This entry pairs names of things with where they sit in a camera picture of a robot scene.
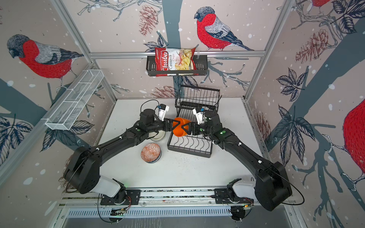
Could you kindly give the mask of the orange plastic bowl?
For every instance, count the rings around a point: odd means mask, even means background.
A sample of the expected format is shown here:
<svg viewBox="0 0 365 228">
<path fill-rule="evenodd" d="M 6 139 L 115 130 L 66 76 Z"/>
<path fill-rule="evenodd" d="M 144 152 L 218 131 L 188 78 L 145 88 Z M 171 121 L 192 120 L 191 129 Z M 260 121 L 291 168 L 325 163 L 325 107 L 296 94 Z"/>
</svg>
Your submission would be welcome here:
<svg viewBox="0 0 365 228">
<path fill-rule="evenodd" d="M 189 130 L 189 123 L 191 121 L 188 119 L 177 117 L 173 122 L 173 134 L 176 137 L 183 137 L 187 135 L 187 131 Z"/>
</svg>

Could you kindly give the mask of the black wall basket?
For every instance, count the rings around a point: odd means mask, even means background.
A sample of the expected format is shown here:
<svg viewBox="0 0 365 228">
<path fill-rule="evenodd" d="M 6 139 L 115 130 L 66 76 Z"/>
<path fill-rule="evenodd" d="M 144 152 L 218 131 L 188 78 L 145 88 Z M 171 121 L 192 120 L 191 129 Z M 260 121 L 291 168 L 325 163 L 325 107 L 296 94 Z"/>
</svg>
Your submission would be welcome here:
<svg viewBox="0 0 365 228">
<path fill-rule="evenodd" d="M 169 57 L 157 58 L 148 56 L 146 71 L 151 77 L 164 76 L 205 76 L 208 73 L 207 56 L 193 56 L 185 61 L 171 60 Z"/>
</svg>

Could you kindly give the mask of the aluminium mounting rail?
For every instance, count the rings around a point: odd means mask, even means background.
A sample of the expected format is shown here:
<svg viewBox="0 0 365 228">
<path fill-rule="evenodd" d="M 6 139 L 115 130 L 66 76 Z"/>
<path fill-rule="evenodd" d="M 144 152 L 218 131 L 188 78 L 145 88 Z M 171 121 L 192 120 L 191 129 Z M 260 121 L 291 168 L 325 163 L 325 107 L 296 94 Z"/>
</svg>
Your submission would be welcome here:
<svg viewBox="0 0 365 228">
<path fill-rule="evenodd" d="M 189 206 L 228 206 L 259 205 L 259 201 L 249 191 L 240 202 L 229 198 L 225 186 L 210 187 L 170 187 L 170 188 L 127 188 L 126 199 L 117 203 L 114 199 L 97 193 L 68 193 L 62 197 L 60 206 L 86 207 L 189 207 Z"/>
</svg>

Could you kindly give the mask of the red patterned bowl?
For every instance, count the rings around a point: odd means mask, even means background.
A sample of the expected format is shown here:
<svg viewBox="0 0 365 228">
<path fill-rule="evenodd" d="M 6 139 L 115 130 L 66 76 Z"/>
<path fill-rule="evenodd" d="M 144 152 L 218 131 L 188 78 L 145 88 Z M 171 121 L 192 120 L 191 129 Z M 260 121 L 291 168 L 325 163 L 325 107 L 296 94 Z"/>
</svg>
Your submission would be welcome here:
<svg viewBox="0 0 365 228">
<path fill-rule="evenodd" d="M 158 144 L 149 143 L 141 151 L 141 158 L 147 163 L 154 163 L 161 158 L 162 151 Z"/>
</svg>

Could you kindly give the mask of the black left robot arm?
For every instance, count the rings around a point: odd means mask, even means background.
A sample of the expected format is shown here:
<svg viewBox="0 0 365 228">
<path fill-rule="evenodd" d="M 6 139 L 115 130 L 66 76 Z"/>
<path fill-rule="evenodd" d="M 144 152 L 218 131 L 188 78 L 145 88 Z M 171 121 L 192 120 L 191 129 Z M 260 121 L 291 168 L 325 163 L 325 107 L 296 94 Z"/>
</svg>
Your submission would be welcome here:
<svg viewBox="0 0 365 228">
<path fill-rule="evenodd" d="M 160 120 L 153 109 L 145 109 L 140 118 L 120 136 L 94 147 L 79 147 L 74 151 L 63 178 L 79 193 L 95 192 L 114 198 L 124 192 L 122 183 L 100 175 L 100 167 L 120 152 L 139 145 L 150 133 L 171 132 L 180 121 Z"/>
</svg>

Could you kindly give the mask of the red cassava chips bag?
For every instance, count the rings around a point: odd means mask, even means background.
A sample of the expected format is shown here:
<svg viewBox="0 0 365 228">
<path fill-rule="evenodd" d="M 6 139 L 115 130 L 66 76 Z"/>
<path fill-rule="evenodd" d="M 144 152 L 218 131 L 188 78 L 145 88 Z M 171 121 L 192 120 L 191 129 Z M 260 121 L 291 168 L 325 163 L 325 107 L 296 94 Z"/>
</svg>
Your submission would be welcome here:
<svg viewBox="0 0 365 228">
<path fill-rule="evenodd" d="M 191 71 L 196 70 L 193 56 L 196 48 L 155 48 L 157 71 Z"/>
</svg>

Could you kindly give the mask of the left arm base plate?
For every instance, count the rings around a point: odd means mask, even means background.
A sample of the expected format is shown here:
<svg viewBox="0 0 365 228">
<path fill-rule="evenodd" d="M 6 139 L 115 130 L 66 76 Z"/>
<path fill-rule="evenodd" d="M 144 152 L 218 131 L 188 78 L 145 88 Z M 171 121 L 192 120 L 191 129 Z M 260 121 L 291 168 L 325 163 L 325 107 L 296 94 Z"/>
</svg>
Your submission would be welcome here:
<svg viewBox="0 0 365 228">
<path fill-rule="evenodd" d="M 108 197 L 106 195 L 102 195 L 100 205 L 102 206 L 134 206 L 138 205 L 139 199 L 141 196 L 141 190 L 124 190 L 119 192 L 115 197 Z"/>
</svg>

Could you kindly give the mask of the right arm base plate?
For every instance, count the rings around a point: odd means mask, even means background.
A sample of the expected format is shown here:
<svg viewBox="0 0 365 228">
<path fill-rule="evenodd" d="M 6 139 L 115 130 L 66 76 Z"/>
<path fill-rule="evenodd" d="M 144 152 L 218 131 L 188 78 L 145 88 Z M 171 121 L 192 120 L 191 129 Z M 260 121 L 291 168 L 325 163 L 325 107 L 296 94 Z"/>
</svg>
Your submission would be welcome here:
<svg viewBox="0 0 365 228">
<path fill-rule="evenodd" d="M 238 197 L 233 190 L 226 188 L 214 189 L 211 197 L 215 199 L 216 204 L 254 204 L 254 199 Z"/>
</svg>

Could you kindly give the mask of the cream ceramic bowl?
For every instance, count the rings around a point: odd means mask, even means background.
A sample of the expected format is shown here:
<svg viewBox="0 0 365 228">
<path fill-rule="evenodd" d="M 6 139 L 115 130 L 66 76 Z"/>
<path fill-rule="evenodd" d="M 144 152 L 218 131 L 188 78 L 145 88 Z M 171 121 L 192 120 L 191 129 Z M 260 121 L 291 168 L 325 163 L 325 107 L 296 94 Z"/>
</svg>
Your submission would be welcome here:
<svg viewBox="0 0 365 228">
<path fill-rule="evenodd" d="M 149 134 L 149 138 L 154 142 L 158 142 L 165 137 L 165 134 L 165 131 L 158 131 L 158 133 L 153 132 Z"/>
</svg>

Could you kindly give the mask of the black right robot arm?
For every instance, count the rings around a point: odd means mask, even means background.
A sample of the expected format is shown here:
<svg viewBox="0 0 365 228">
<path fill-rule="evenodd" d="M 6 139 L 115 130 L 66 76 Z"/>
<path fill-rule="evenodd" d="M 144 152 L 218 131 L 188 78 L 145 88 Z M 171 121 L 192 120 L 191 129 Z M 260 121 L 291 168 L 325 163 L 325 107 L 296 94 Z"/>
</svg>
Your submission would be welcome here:
<svg viewBox="0 0 365 228">
<path fill-rule="evenodd" d="M 287 172 L 280 162 L 272 163 L 245 145 L 230 129 L 223 127 L 219 115 L 206 111 L 202 123 L 180 123 L 188 135 L 204 135 L 221 149 L 232 154 L 254 176 L 254 193 L 261 206 L 273 211 L 292 195 Z"/>
</svg>

